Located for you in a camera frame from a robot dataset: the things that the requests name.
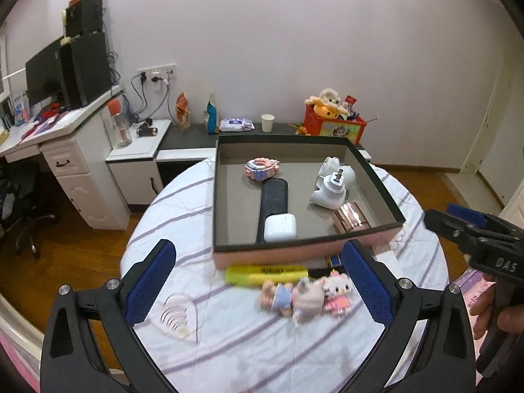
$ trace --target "storage box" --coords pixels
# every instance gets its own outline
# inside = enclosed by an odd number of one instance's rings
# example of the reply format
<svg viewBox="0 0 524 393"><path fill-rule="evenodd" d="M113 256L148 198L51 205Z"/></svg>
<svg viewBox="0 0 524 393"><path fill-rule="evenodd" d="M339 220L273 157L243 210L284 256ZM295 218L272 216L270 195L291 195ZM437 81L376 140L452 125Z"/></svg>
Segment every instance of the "storage box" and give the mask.
<svg viewBox="0 0 524 393"><path fill-rule="evenodd" d="M258 157L280 161L276 177L288 182L288 212L297 219L298 238L256 244L261 183L245 175ZM358 204L371 228L338 234L333 210L310 204L326 157L338 157L356 174L346 201ZM213 258L218 269L231 265L296 263L332 256L358 238L365 245L388 244L405 218L371 166L346 139L314 136L219 136L214 179Z"/></svg>
<svg viewBox="0 0 524 393"><path fill-rule="evenodd" d="M366 124L361 117L354 121L325 119L315 114L312 104L306 105L304 126L312 136L345 137L353 144L360 144Z"/></svg>

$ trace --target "black countertop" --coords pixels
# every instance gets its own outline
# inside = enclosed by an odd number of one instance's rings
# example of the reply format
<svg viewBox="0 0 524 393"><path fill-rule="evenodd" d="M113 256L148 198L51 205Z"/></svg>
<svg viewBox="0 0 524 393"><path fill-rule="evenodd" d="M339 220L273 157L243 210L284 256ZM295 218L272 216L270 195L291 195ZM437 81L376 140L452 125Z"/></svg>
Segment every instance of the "black countertop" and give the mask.
<svg viewBox="0 0 524 393"><path fill-rule="evenodd" d="M262 124L255 123L255 129L251 131L220 132L218 135L208 135L205 129L205 124L194 124L186 132L180 131L176 125L171 124L169 125L166 135L163 137L158 150L214 148L217 136L294 135L294 132L295 128L282 122L274 123L271 133L264 133L262 131ZM358 145L357 149L363 150L364 148L361 145Z"/></svg>

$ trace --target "white cup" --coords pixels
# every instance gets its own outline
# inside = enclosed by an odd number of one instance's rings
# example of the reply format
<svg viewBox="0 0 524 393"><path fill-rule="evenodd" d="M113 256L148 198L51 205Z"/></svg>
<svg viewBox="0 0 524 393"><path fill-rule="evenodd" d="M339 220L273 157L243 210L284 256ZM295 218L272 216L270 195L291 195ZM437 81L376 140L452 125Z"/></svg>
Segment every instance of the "white cup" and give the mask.
<svg viewBox="0 0 524 393"><path fill-rule="evenodd" d="M262 115L262 131L264 133L269 133L271 130L273 130L273 121L274 121L274 115L271 115L271 114Z"/></svg>

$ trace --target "striped tablecloth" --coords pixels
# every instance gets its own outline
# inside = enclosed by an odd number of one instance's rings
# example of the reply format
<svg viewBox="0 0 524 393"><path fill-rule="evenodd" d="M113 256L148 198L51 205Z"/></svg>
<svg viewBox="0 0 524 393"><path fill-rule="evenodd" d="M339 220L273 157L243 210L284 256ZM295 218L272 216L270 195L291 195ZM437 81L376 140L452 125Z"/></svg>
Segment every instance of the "striped tablecloth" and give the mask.
<svg viewBox="0 0 524 393"><path fill-rule="evenodd" d="M406 218L390 244L403 275L420 287L443 289L444 254L437 236L424 228L420 205L393 176L374 169ZM177 249L177 264L156 303L135 325L138 337L181 393L338 391L383 326L373 321L356 291L349 314L317 316L295 329L289 319L258 309L260 290L226 285L211 257L213 174L208 159L175 178L129 240L122 276L162 238ZM171 316L185 320L185 333L166 326ZM419 323L391 382L403 377L422 331Z"/></svg>

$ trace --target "human hand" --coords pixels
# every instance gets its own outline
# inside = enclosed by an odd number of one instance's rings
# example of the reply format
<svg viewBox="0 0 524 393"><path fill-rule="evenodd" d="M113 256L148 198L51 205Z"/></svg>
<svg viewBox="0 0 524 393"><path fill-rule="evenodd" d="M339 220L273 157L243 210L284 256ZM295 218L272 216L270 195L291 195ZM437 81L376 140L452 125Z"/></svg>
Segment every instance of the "human hand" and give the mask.
<svg viewBox="0 0 524 393"><path fill-rule="evenodd" d="M484 279L493 282L495 278L491 275L484 274ZM478 318L473 326L473 339L482 338L489 328L489 319L493 311L493 300L495 298L495 285L491 285L484 291L478 300L471 306L470 315ZM519 334L524 332L524 305L512 306L502 310L497 317L497 326L510 334Z"/></svg>

